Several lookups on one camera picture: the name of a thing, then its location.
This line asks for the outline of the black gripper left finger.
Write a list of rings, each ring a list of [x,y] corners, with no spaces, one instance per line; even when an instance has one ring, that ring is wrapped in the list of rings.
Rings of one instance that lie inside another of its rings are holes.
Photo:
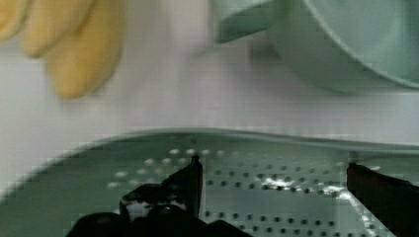
[[[120,215],[127,221],[146,217],[158,205],[174,204],[194,217],[199,216],[203,192],[204,168],[200,156],[158,184],[144,184],[120,200]]]

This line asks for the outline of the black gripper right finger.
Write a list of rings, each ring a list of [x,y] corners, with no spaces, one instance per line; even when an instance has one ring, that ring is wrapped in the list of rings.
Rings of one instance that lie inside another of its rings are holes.
[[[419,193],[412,183],[350,163],[347,189],[396,237],[418,237]]]

